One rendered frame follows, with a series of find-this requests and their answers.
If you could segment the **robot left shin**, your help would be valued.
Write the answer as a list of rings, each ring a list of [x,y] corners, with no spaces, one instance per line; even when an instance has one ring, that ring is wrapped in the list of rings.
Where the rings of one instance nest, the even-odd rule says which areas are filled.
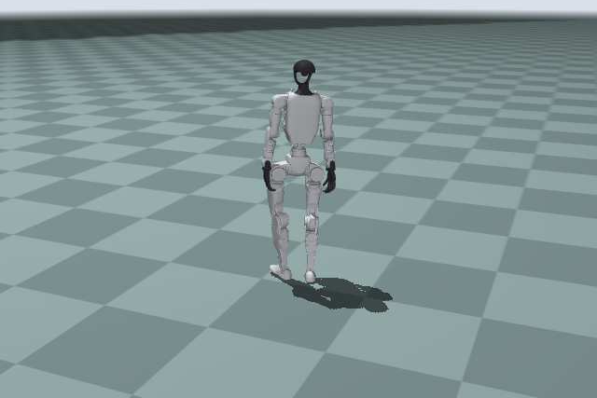
[[[289,233],[288,229],[281,228],[281,220],[278,215],[274,215],[271,219],[271,231],[273,237],[273,243],[277,250],[277,256],[279,260],[279,268],[284,270],[287,268],[287,247]]]

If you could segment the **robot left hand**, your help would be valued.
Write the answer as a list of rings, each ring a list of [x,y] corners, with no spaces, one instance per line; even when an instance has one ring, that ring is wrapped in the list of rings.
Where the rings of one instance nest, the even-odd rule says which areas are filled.
[[[265,161],[265,167],[262,167],[262,170],[264,171],[264,181],[266,183],[266,187],[270,190],[270,191],[275,191],[276,189],[273,189],[271,187],[270,184],[270,170],[271,170],[271,162],[269,160]]]

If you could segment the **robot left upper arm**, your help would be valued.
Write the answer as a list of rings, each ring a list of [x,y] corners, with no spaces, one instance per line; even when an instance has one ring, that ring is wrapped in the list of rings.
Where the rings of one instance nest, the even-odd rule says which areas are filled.
[[[271,112],[270,112],[270,138],[278,138],[280,136],[279,124],[281,121],[282,111],[287,101],[287,94],[277,94],[271,98]]]

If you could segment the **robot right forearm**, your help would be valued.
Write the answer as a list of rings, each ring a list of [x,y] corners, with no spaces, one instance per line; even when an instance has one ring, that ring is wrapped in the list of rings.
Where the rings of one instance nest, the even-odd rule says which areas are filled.
[[[326,139],[323,141],[324,146],[324,159],[325,159],[325,166],[329,169],[329,163],[331,160],[335,161],[334,159],[334,134],[332,130],[332,138]],[[336,161],[335,161],[336,166]]]

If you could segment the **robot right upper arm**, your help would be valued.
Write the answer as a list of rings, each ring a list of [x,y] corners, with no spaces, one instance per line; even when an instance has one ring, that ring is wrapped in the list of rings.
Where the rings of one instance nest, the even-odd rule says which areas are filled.
[[[322,122],[323,128],[320,129],[320,136],[322,139],[332,138],[332,123],[333,123],[333,101],[327,96],[321,96],[322,100]]]

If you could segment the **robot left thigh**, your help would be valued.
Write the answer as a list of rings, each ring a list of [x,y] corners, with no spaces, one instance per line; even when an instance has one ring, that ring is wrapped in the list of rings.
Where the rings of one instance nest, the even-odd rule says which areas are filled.
[[[285,228],[289,224],[289,216],[283,211],[284,200],[284,179],[288,171],[288,164],[286,161],[272,163],[270,170],[270,184],[275,191],[270,191],[267,188],[268,201],[271,211],[271,219],[276,214],[281,220],[281,228]]]

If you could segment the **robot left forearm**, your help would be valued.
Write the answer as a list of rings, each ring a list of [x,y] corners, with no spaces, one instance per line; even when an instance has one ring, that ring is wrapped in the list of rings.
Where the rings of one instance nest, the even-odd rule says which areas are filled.
[[[270,138],[270,127],[266,129],[266,137],[265,137],[265,146],[263,151],[263,159],[261,161],[262,166],[265,167],[265,161],[269,160],[272,165],[272,157],[274,153],[274,147],[276,146],[276,141]]]

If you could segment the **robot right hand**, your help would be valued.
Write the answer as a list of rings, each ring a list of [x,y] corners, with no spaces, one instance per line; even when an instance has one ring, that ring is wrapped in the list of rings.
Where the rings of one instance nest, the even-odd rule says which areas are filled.
[[[330,166],[329,169],[326,167],[326,171],[328,171],[327,172],[327,178],[326,178],[326,181],[323,183],[323,186],[325,186],[326,183],[328,183],[326,190],[323,191],[325,193],[331,192],[332,190],[335,189],[335,186],[336,186],[336,182],[335,182],[336,181],[336,175],[334,173],[334,171],[336,170],[336,168],[335,168],[335,161],[331,160],[330,163],[329,163],[329,166]]]

